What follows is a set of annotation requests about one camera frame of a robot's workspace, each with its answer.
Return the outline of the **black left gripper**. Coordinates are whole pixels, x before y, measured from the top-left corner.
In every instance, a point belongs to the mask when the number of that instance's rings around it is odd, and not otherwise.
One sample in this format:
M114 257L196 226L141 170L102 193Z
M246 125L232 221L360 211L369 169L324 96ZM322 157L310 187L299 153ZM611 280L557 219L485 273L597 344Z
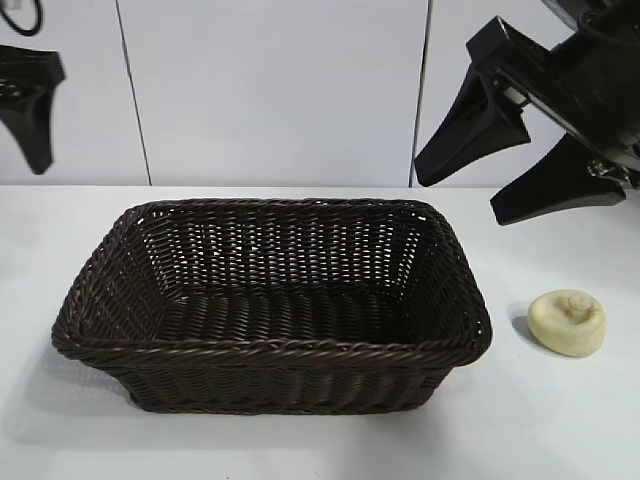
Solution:
M58 52L1 46L1 122L35 175L43 175L53 164L54 87L65 78Z

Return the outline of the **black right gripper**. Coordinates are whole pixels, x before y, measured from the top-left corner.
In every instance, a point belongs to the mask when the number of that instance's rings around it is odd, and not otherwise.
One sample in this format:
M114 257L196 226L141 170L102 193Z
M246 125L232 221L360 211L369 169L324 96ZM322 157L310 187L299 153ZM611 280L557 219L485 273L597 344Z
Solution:
M471 62L446 117L414 159L429 187L495 152L530 141L521 93L569 135L490 200L498 224L613 206L639 186L639 18L582 15L547 49L496 17L467 43Z

